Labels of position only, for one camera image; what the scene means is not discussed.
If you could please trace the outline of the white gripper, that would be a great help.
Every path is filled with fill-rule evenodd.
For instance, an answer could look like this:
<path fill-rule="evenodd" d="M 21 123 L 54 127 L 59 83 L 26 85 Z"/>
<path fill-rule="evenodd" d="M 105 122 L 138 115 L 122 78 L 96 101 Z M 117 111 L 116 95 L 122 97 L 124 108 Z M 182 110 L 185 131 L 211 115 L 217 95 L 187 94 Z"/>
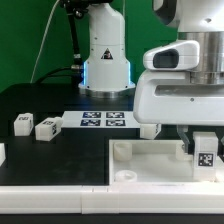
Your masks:
<path fill-rule="evenodd" d="M 224 126 L 224 85 L 191 84 L 188 72 L 145 70 L 137 83 L 133 114 L 140 124 L 178 125 L 188 153 L 187 125 Z M 224 135 L 220 144 L 224 146 Z"/>

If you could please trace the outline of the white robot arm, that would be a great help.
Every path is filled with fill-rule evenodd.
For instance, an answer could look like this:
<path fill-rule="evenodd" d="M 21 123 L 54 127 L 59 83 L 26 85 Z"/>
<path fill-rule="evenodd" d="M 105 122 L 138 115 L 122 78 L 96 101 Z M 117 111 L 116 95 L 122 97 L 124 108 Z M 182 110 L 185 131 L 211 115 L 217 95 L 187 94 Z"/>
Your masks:
<path fill-rule="evenodd" d="M 133 90 L 141 136 L 153 139 L 156 128 L 175 125 L 188 151 L 190 126 L 224 126 L 224 0 L 153 0 L 152 8 L 178 36 L 144 54 L 145 71 L 134 84 L 124 19 L 107 4 L 89 6 L 90 55 L 78 88 L 102 98 Z"/>

